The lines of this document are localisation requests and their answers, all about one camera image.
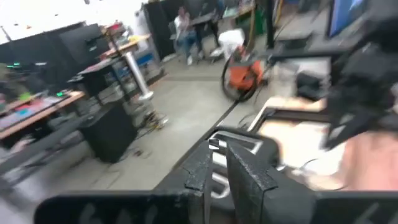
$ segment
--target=black plastic part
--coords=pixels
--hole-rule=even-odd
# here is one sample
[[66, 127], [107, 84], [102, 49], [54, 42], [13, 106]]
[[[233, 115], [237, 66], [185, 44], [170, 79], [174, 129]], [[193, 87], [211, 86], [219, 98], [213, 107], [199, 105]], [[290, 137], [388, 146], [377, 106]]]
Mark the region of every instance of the black plastic part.
[[300, 72], [297, 74], [296, 86], [297, 89], [303, 86], [309, 86], [312, 89], [318, 90], [321, 87], [322, 80], [320, 78], [314, 77], [305, 72]]
[[210, 218], [211, 151], [208, 144], [195, 152], [197, 160], [175, 171], [178, 181], [153, 191], [85, 191], [63, 194], [42, 202], [35, 224], [81, 223], [197, 223]]
[[319, 89], [313, 89], [309, 86], [302, 86], [299, 88], [297, 90], [297, 96], [313, 102], [316, 102], [322, 98], [322, 94]]
[[229, 186], [238, 223], [309, 223], [313, 192], [276, 171], [271, 158], [258, 158], [228, 143]]
[[[240, 136], [244, 136], [247, 138], [254, 138], [263, 141], [261, 148], [258, 150], [256, 157], [260, 160], [267, 159], [267, 163], [271, 164], [273, 167], [279, 165], [279, 148], [277, 143], [270, 138], [260, 136], [254, 133], [249, 133], [247, 131], [243, 131], [236, 128], [229, 127], [214, 127], [210, 129], [202, 138], [202, 141], [205, 142], [205, 145], [200, 144], [195, 149], [193, 149], [193, 154], [190, 155], [184, 162], [177, 166], [168, 176], [166, 176], [163, 181], [155, 188], [156, 190], [165, 190], [172, 189], [175, 185], [178, 185], [183, 180], [183, 167], [184, 164], [197, 161], [198, 158], [195, 156], [195, 152], [206, 150], [208, 148], [208, 141], [212, 135], [219, 131], [226, 131], [229, 133], [237, 134]], [[213, 163], [213, 172], [228, 177], [227, 168], [222, 167], [218, 164]], [[211, 216], [210, 223], [236, 223], [235, 219], [235, 207], [232, 200], [232, 195], [229, 194], [225, 198], [211, 199]]]

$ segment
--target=black metal frame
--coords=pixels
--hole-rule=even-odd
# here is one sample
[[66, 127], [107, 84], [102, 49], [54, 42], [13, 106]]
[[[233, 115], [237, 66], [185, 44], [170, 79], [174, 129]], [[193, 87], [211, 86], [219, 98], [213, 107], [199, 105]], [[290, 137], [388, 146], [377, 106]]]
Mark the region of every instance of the black metal frame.
[[250, 132], [256, 133], [261, 129], [264, 122], [268, 120], [278, 121], [312, 121], [318, 123], [329, 123], [329, 115], [325, 110], [321, 111], [305, 111], [305, 110], [287, 110], [275, 107], [267, 107], [256, 121]]

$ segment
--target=wooden desk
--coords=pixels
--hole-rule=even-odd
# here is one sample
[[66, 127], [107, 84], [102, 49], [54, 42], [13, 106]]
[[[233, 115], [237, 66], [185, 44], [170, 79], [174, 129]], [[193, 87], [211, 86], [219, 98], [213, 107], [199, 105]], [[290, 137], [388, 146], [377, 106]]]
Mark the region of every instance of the wooden desk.
[[73, 92], [69, 93], [69, 95], [70, 95], [69, 98], [61, 101], [56, 106], [51, 106], [51, 107], [45, 109], [44, 111], [41, 111], [41, 112], [31, 116], [30, 118], [28, 118], [16, 125], [13, 125], [10, 128], [5, 129], [4, 131], [2, 131], [0, 133], [0, 139], [6, 138], [6, 137], [14, 134], [15, 132], [29, 126], [30, 124], [47, 117], [48, 115], [56, 112], [60, 108], [63, 108], [64, 106], [67, 106], [67, 105], [75, 102], [76, 100], [79, 100], [85, 94], [82, 91], [73, 91]]
[[[150, 34], [146, 34], [146, 35], [136, 35], [136, 38], [133, 41], [130, 41], [130, 43], [128, 44], [124, 44], [122, 46], [119, 47], [119, 50], [121, 52], [125, 52], [128, 51], [131, 47], [136, 46], [139, 42], [143, 41], [143, 40], [147, 40], [150, 38]], [[105, 53], [103, 53], [101, 55], [101, 58], [108, 58], [108, 57], [112, 57], [114, 54], [116, 54], [116, 50], [115, 49], [111, 49]]]
[[[325, 102], [323, 100], [312, 103], [300, 98], [272, 97], [265, 103], [262, 111], [267, 107], [320, 111], [324, 106]], [[338, 164], [344, 153], [345, 144], [329, 152], [320, 150], [326, 128], [327, 124], [320, 123], [266, 121], [258, 131], [258, 134], [277, 141], [282, 162], [289, 167], [299, 168], [311, 159], [327, 156], [328, 159], [322, 159], [322, 163], [312, 162], [306, 168], [319, 174], [328, 175], [337, 171]]]
[[4, 111], [0, 112], [0, 115], [6, 114], [6, 113], [8, 113], [10, 110], [13, 110], [13, 109], [15, 109], [15, 108], [18, 108], [18, 107], [20, 107], [20, 106], [22, 106], [22, 105], [24, 105], [24, 104], [26, 104], [26, 103], [32, 101], [34, 98], [35, 98], [35, 96], [30, 96], [30, 97], [29, 97], [28, 99], [26, 99], [26, 100], [16, 100], [16, 101], [14, 101], [14, 102], [12, 102], [12, 103], [8, 103], [8, 104], [6, 105], [6, 109], [5, 109]]

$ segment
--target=gray floor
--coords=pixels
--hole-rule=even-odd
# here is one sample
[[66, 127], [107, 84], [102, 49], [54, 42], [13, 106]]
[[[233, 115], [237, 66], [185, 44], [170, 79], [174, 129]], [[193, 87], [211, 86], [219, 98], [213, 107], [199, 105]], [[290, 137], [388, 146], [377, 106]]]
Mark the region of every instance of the gray floor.
[[[289, 32], [300, 30], [298, 28], [303, 28], [304, 24], [308, 26], [309, 18], [312, 17], [296, 19], [282, 34], [290, 35]], [[325, 18], [312, 25], [315, 30], [323, 30], [324, 23], [319, 20], [324, 22]], [[258, 48], [263, 48], [264, 43], [263, 37], [257, 40]], [[212, 40], [206, 41], [206, 49], [213, 46]], [[68, 190], [153, 189], [233, 103], [220, 88], [223, 62], [186, 66], [174, 59], [165, 66], [168, 75], [153, 87], [152, 102], [170, 121], [163, 130], [134, 142], [134, 147], [144, 151], [142, 156], [128, 154], [119, 164], [108, 166], [92, 159], [88, 145], [81, 143], [19, 184], [17, 194], [11, 196], [17, 197], [13, 202], [20, 203], [12, 205], [0, 201], [2, 223], [32, 223], [34, 208], [41, 200]], [[238, 105], [222, 125], [237, 126], [243, 116], [251, 113], [253, 116], [246, 121], [253, 119], [266, 99], [278, 92], [278, 88], [273, 90], [261, 92], [256, 102], [252, 99]]]

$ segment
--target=black computer monitor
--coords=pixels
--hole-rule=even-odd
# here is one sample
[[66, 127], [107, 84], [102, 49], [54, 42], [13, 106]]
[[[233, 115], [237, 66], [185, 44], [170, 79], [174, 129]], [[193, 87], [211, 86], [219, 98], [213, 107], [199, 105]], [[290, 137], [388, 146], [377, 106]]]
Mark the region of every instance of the black computer monitor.
[[366, 10], [368, 0], [331, 1], [326, 37], [333, 38], [361, 17]]
[[90, 65], [99, 62], [99, 56], [109, 50], [105, 38], [98, 38], [102, 35], [98, 24], [79, 27], [60, 34], [61, 41], [71, 54], [72, 58], [83, 70]]

